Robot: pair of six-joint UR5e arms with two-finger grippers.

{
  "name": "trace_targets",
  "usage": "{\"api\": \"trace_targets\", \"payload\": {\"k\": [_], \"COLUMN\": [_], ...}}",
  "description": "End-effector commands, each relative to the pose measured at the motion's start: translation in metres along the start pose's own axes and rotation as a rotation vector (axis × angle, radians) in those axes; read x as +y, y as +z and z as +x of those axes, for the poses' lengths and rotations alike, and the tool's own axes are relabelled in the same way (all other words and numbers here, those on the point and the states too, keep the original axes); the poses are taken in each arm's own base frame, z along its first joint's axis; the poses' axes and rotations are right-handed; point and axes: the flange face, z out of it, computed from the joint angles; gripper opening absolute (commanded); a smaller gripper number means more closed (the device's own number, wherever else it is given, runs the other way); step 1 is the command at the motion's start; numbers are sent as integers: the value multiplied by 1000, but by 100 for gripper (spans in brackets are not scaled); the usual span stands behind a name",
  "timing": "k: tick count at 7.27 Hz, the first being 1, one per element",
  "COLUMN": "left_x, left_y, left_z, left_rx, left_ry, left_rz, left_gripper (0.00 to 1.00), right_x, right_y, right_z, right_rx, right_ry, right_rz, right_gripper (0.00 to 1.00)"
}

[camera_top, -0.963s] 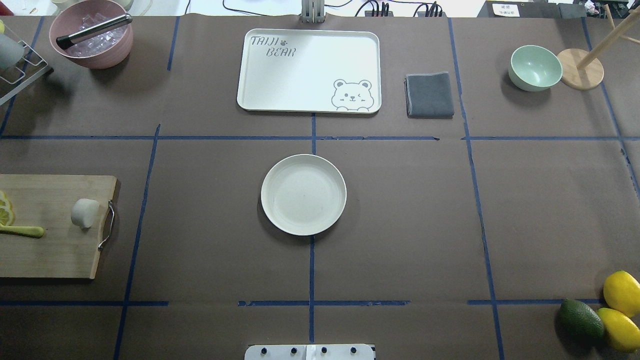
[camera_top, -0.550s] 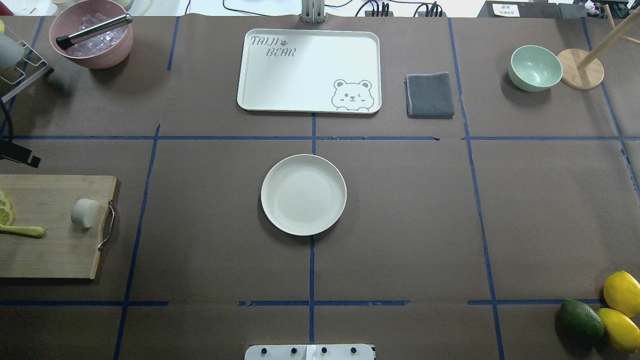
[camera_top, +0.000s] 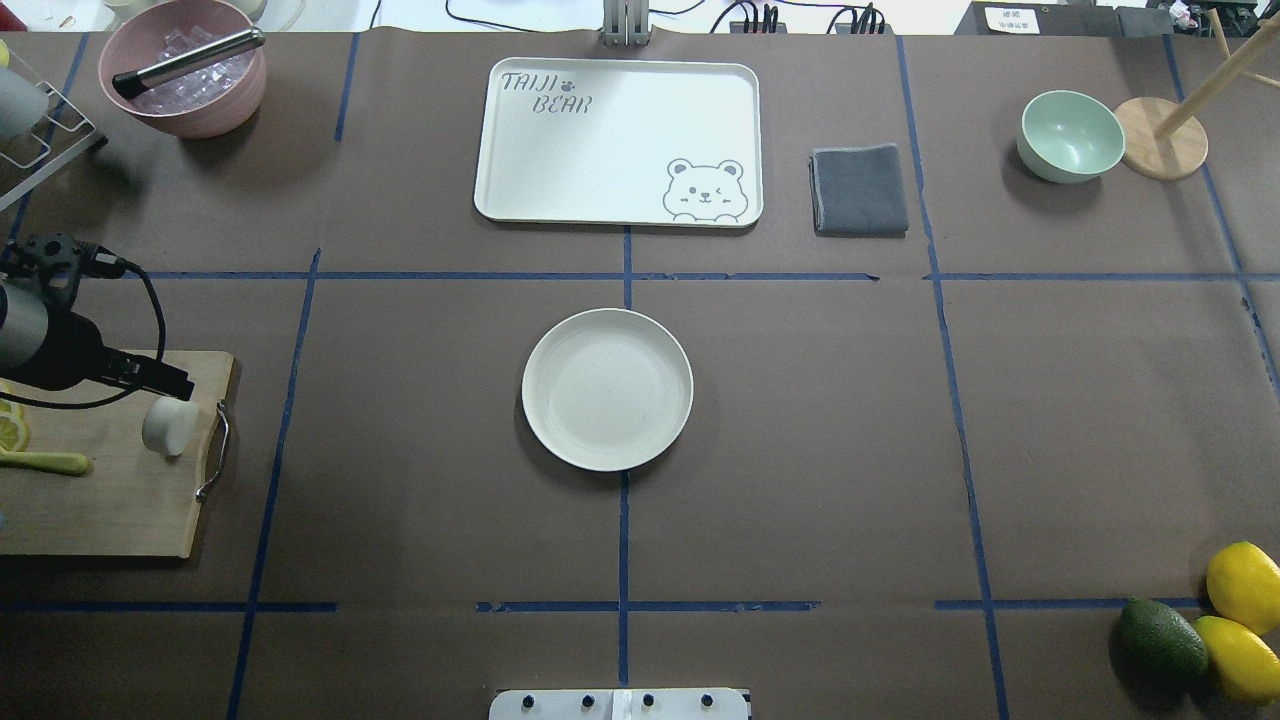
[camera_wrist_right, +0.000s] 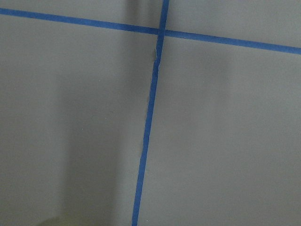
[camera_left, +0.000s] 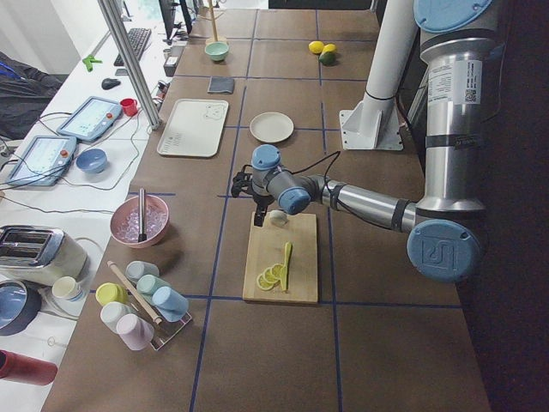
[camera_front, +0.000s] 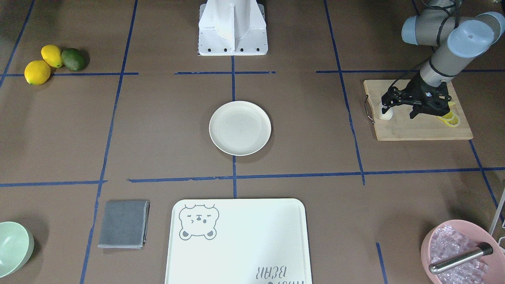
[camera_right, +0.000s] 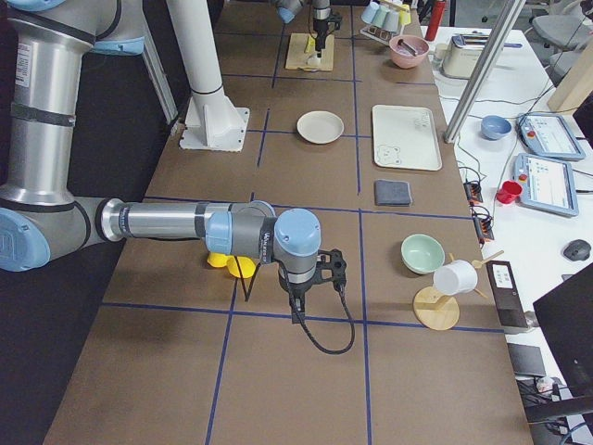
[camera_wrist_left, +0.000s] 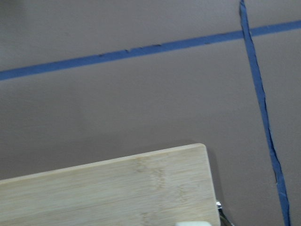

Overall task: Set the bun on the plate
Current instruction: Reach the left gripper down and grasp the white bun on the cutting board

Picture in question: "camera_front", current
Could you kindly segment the white robot base pillar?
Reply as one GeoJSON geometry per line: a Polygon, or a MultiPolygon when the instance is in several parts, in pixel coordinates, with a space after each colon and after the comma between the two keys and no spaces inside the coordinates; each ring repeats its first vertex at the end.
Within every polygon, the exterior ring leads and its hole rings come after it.
{"type": "Polygon", "coordinates": [[[256,0],[208,0],[198,28],[200,56],[262,56],[269,48],[265,7],[256,0]]]}

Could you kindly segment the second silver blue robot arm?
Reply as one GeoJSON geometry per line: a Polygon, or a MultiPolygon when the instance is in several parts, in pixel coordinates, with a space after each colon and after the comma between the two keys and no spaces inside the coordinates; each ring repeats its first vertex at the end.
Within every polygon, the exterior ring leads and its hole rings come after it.
{"type": "Polygon", "coordinates": [[[381,97],[383,114],[400,105],[412,106],[411,118],[449,113],[449,82],[504,34],[503,14],[489,11],[460,17],[461,4],[461,0],[430,0],[419,15],[404,22],[405,43],[436,47],[436,51],[404,89],[388,88],[381,97]]]}

